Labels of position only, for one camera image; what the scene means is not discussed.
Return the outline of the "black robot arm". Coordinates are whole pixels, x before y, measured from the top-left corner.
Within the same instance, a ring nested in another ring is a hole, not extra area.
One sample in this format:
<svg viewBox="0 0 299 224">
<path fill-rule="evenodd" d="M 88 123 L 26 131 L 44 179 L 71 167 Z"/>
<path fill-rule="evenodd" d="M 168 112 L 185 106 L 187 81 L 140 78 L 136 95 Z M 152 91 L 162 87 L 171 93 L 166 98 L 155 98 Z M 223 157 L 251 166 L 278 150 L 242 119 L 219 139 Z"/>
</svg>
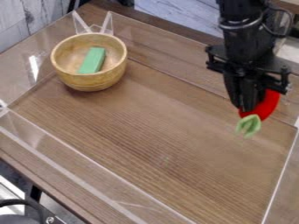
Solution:
<svg viewBox="0 0 299 224">
<path fill-rule="evenodd" d="M 293 13 L 271 0 L 218 0 L 223 43 L 206 47 L 207 68 L 223 74 L 229 98 L 253 111 L 267 91 L 286 94 L 291 67 L 277 55 L 294 24 Z"/>
</svg>

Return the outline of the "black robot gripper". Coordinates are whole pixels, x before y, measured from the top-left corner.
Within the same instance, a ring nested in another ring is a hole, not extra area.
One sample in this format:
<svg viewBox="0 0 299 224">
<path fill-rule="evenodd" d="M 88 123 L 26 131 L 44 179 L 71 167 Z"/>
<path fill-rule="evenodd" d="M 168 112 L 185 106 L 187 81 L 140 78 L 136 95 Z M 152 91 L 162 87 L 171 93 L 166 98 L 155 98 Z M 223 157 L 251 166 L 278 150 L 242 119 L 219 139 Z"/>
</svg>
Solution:
<svg viewBox="0 0 299 224">
<path fill-rule="evenodd" d="M 265 100 L 266 89 L 287 92 L 291 68 L 274 53 L 274 24 L 274 16 L 221 17 L 225 44 L 206 48 L 207 68 L 223 73 L 230 101 L 245 112 Z"/>
</svg>

